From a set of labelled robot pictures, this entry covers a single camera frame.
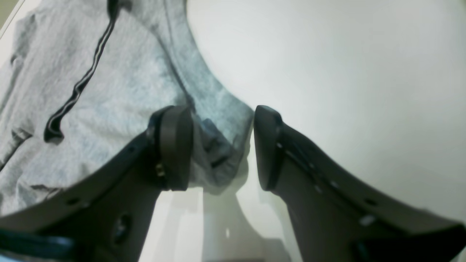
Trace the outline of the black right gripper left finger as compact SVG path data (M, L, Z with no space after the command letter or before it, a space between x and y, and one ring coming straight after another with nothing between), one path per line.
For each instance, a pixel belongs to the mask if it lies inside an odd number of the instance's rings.
M1 218L2 262L137 262L162 191L188 188L188 106L152 114L146 131L70 189Z

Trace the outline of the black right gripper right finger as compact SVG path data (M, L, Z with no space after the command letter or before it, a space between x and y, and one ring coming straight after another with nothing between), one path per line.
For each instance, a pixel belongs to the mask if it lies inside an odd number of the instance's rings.
M451 262L465 225L411 207L359 180L278 111L257 106L254 141L264 191L286 204L305 262Z

